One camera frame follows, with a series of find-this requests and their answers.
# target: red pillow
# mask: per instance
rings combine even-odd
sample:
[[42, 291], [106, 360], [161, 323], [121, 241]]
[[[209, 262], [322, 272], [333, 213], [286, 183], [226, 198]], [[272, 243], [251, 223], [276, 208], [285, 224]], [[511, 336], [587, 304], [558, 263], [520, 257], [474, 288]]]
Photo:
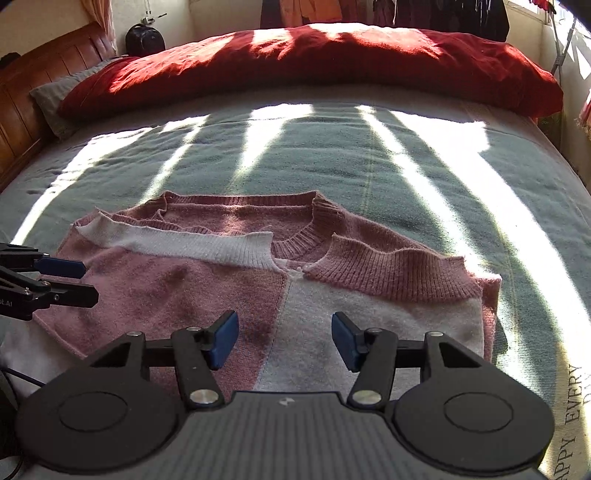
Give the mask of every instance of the red pillow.
[[59, 115], [90, 120], [146, 104], [293, 84], [377, 83], [541, 117], [562, 110], [549, 72], [507, 43], [464, 33], [362, 24], [248, 30], [110, 64]]

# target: logo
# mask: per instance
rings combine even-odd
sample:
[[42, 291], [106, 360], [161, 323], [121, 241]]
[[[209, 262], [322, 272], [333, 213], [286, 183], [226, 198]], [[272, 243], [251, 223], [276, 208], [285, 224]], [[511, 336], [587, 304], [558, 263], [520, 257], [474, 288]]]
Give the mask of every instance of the logo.
[[279, 405], [283, 405], [284, 407], [289, 407], [292, 403], [296, 403], [296, 401], [291, 397], [282, 398], [279, 401]]

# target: sunlight patch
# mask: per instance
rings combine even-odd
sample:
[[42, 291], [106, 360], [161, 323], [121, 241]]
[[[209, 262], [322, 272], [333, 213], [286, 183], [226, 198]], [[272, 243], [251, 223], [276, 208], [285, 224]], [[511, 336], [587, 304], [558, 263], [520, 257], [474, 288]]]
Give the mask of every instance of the sunlight patch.
[[246, 127], [240, 163], [232, 176], [230, 187], [251, 172], [273, 140], [281, 135], [287, 122], [313, 113], [312, 105], [306, 103], [283, 103], [253, 110]]
[[92, 138], [33, 204], [11, 243], [23, 245], [45, 209], [64, 190], [74, 185], [86, 170], [97, 165], [107, 155], [128, 147], [151, 130], [152, 128], [141, 128], [131, 132], [119, 132]]
[[162, 189], [164, 182], [172, 175], [178, 162], [181, 161], [181, 159], [187, 153], [187, 150], [193, 145], [193, 142], [195, 141], [195, 138], [197, 138], [199, 131], [201, 130], [202, 126], [207, 121], [207, 117], [208, 117], [208, 115], [190, 118], [190, 119], [187, 118], [185, 120], [179, 121], [179, 123], [184, 122], [182, 125], [183, 127], [186, 127], [187, 125], [192, 125], [193, 128], [191, 129], [191, 131], [189, 133], [187, 133], [183, 137], [183, 144], [180, 147], [178, 147], [174, 151], [174, 153], [171, 155], [171, 157], [160, 166], [158, 173], [152, 179], [150, 186], [146, 189], [146, 191], [142, 195], [142, 198], [137, 203], [137, 205], [141, 205], [142, 203], [145, 203], [148, 200], [155, 198], [156, 196], [158, 196], [160, 194], [160, 190]]
[[[556, 335], [566, 350], [568, 363], [587, 369], [591, 367], [589, 313], [560, 253], [529, 208], [496, 170], [479, 155], [482, 150], [478, 148], [477, 143], [470, 143], [471, 139], [467, 138], [462, 124], [456, 124], [454, 128], [450, 122], [448, 128], [440, 129], [435, 121], [429, 119], [402, 112], [391, 113], [436, 152], [440, 161], [489, 212], [496, 228], [527, 272], [532, 285], [545, 300], [545, 307], [553, 320]], [[458, 144], [462, 144], [463, 148], [457, 148]], [[519, 361], [519, 352], [515, 355], [514, 360]], [[528, 384], [525, 378], [517, 380]], [[585, 410], [584, 427], [586, 432], [591, 432], [591, 411], [588, 408]]]
[[375, 116], [373, 107], [356, 107], [361, 118], [369, 125], [390, 154], [390, 160], [396, 165], [407, 184], [414, 190], [426, 211], [431, 213], [435, 224], [442, 230], [444, 239], [450, 242], [450, 255], [464, 256], [466, 268], [473, 273], [482, 273], [486, 260], [472, 245], [469, 229], [462, 222], [458, 213], [441, 194], [439, 189], [424, 174], [421, 167], [411, 158], [407, 150], [398, 141], [388, 127]]
[[190, 116], [189, 118], [184, 118], [182, 120], [173, 120], [171, 122], [166, 122], [162, 130], [160, 131], [161, 134], [166, 132], [172, 132], [173, 130], [178, 130], [179, 128], [184, 127], [194, 127], [195, 125], [203, 125], [204, 119], [207, 118], [206, 116]]

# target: ribbed neckline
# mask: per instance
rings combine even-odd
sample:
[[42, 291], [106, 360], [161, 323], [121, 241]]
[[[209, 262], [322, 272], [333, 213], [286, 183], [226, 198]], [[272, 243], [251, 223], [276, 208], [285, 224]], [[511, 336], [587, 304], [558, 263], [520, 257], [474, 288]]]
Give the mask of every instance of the ribbed neckline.
[[[288, 239], [273, 240], [271, 242], [271, 255], [275, 258], [287, 260], [297, 260], [318, 245], [330, 242], [333, 233], [345, 235], [347, 230], [345, 210], [316, 191], [288, 195], [252, 196], [179, 195], [167, 191], [160, 197], [149, 200], [143, 205], [113, 214], [111, 218], [117, 222], [123, 221], [136, 226], [150, 226], [160, 230], [218, 234], [203, 226], [183, 228], [165, 221], [163, 214], [170, 203], [254, 207], [310, 207], [312, 219], [304, 228]], [[134, 219], [126, 215], [126, 212], [131, 210], [141, 214], [143, 209], [157, 210], [157, 218]]]
[[333, 235], [327, 254], [303, 271], [311, 280], [395, 301], [446, 303], [482, 295], [462, 257], [418, 248], [382, 252], [339, 235]]
[[[270, 242], [270, 260], [297, 261], [315, 247], [330, 244], [324, 257], [303, 268], [306, 278], [397, 301], [450, 302], [482, 295], [482, 288], [466, 271], [462, 257], [444, 257], [382, 225], [347, 212], [320, 192], [268, 196], [183, 196], [165, 192], [143, 205], [110, 217], [116, 222], [136, 226], [215, 234], [201, 226], [187, 229], [166, 222], [162, 213], [170, 203], [307, 206], [311, 208], [311, 221], [290, 238]], [[155, 211], [160, 213], [155, 215], [157, 218], [153, 215]], [[143, 212], [152, 212], [152, 215], [142, 219]], [[386, 251], [351, 238], [352, 229], [363, 229], [377, 244], [384, 245]]]

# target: metal screw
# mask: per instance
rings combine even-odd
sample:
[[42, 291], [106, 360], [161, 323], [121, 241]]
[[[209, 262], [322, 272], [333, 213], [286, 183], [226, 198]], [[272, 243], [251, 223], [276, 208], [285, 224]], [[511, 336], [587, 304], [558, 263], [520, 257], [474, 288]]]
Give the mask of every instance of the metal screw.
[[219, 397], [220, 396], [217, 394], [217, 392], [209, 390], [208, 388], [195, 390], [189, 395], [189, 398], [193, 403], [198, 403], [200, 405], [210, 405], [215, 403]]
[[375, 405], [382, 401], [382, 395], [373, 390], [358, 390], [353, 394], [353, 400], [359, 405]]

